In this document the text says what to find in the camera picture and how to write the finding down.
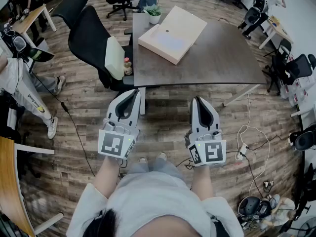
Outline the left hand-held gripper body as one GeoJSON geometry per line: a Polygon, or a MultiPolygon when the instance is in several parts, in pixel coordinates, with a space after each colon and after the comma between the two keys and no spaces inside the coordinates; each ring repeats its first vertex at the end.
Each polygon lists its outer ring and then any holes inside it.
{"type": "Polygon", "coordinates": [[[98,153],[127,160],[139,135],[139,129],[113,119],[104,118],[98,135],[98,153]]]}

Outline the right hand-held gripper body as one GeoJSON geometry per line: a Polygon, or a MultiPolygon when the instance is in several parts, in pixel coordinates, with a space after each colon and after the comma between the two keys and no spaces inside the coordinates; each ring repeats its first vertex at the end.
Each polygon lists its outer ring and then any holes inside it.
{"type": "Polygon", "coordinates": [[[226,162],[227,142],[222,140],[222,130],[220,129],[187,133],[185,142],[194,167],[226,162]]]}

